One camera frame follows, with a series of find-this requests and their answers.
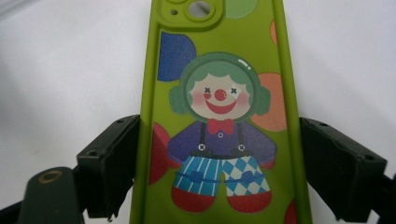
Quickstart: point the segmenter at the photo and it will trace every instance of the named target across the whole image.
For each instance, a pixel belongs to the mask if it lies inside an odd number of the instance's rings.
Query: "clown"
[[[235,55],[209,53],[187,65],[170,92],[173,110],[197,119],[167,145],[168,156],[182,164],[172,188],[178,207],[205,211],[222,186],[239,212],[258,212],[271,202],[262,168],[274,166],[276,145],[248,123],[268,112],[270,100],[253,68]]]

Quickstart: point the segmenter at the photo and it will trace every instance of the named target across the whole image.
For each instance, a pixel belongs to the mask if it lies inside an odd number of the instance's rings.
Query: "green phone case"
[[[146,62],[131,223],[312,223],[282,1],[153,0]]]

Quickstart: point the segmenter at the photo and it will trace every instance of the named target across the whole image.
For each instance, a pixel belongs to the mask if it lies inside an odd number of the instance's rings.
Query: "clown face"
[[[250,109],[246,84],[234,82],[230,76],[215,77],[210,74],[195,81],[189,92],[191,109],[206,119],[238,119]]]

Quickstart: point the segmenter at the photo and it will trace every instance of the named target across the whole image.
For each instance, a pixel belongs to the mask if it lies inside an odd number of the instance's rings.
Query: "white surface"
[[[374,150],[393,176],[396,3],[284,4],[300,115]],[[139,113],[149,7],[148,0],[40,0],[0,18],[0,208],[22,199],[31,176],[74,167],[112,121]],[[310,193],[314,223],[338,223]],[[113,223],[127,223],[129,207],[130,195]]]

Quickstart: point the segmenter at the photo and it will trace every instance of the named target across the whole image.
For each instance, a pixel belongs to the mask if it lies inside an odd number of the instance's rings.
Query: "red smile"
[[[212,105],[208,101],[206,101],[207,107],[216,114],[227,114],[228,112],[233,110],[233,107],[235,106],[236,101],[234,101],[230,105]]]

